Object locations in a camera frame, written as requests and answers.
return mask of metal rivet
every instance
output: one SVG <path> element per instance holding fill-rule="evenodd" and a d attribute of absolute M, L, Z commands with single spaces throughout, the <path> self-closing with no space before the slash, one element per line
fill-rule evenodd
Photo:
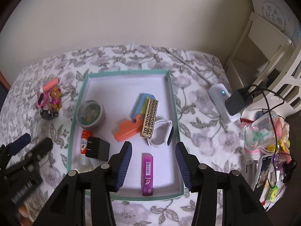
<path fill-rule="evenodd" d="M 29 170 L 30 172 L 32 172 L 32 171 L 34 170 L 33 165 L 29 165 L 29 166 L 28 166 L 28 170 Z"/>
<path fill-rule="evenodd" d="M 205 170 L 207 169 L 207 165 L 204 163 L 199 164 L 199 169 Z"/>
<path fill-rule="evenodd" d="M 240 174 L 238 170 L 232 170 L 231 172 L 234 176 L 238 176 Z"/>
<path fill-rule="evenodd" d="M 108 169 L 110 167 L 109 163 L 103 163 L 100 166 L 102 169 Z"/>
<path fill-rule="evenodd" d="M 75 170 L 71 170 L 70 172 L 68 172 L 69 176 L 75 176 L 76 175 L 76 171 Z"/>

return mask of white smartwatch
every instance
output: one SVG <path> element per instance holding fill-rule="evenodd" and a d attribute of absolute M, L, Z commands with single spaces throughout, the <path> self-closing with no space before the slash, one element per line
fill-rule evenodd
<path fill-rule="evenodd" d="M 173 138 L 173 122 L 167 120 L 159 120 L 154 123 L 153 135 L 147 139 L 148 145 L 158 147 L 162 144 L 170 145 Z"/>

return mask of orange plastic object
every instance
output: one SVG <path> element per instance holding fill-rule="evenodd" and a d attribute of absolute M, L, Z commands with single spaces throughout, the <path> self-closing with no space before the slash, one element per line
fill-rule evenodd
<path fill-rule="evenodd" d="M 58 84 L 58 78 L 55 77 L 53 80 L 47 82 L 42 88 L 44 92 L 48 92 L 51 88 Z"/>
<path fill-rule="evenodd" d="M 127 140 L 135 134 L 141 133 L 144 118 L 141 114 L 138 114 L 135 119 L 136 122 L 126 120 L 119 124 L 119 131 L 114 135 L 114 138 L 118 142 Z"/>

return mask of table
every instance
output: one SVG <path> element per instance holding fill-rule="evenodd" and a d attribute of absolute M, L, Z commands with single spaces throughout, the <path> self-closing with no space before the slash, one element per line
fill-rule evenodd
<path fill-rule="evenodd" d="M 244 154 L 240 121 L 224 125 L 208 96 L 211 83 L 230 85 L 225 72 L 213 55 L 143 45 L 118 45 L 80 49 L 54 56 L 24 68 L 13 83 L 0 113 L 0 142 L 8 144 L 28 132 L 31 143 L 12 158 L 10 165 L 22 160 L 24 154 L 45 137 L 54 142 L 52 151 L 41 161 L 44 182 L 27 199 L 30 216 L 35 219 L 44 203 L 67 173 L 67 148 L 71 122 L 79 91 L 89 73 L 128 69 L 167 69 L 172 76 L 181 132 L 181 141 L 200 162 L 214 170 L 242 171 Z M 63 107 L 59 117 L 47 121 L 35 106 L 41 86 L 59 77 Z M 197 193 L 185 188 L 180 198 L 166 201 L 113 201 L 118 226 L 191 225 Z M 222 193 L 217 197 L 217 223 L 222 221 Z M 86 199 L 87 225 L 91 225 L 89 198 Z"/>

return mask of barcode sticker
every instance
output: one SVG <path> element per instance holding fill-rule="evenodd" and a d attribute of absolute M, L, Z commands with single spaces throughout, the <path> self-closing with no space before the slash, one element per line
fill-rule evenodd
<path fill-rule="evenodd" d="M 146 176 L 150 176 L 151 175 L 151 163 L 149 161 L 146 162 L 145 175 Z"/>

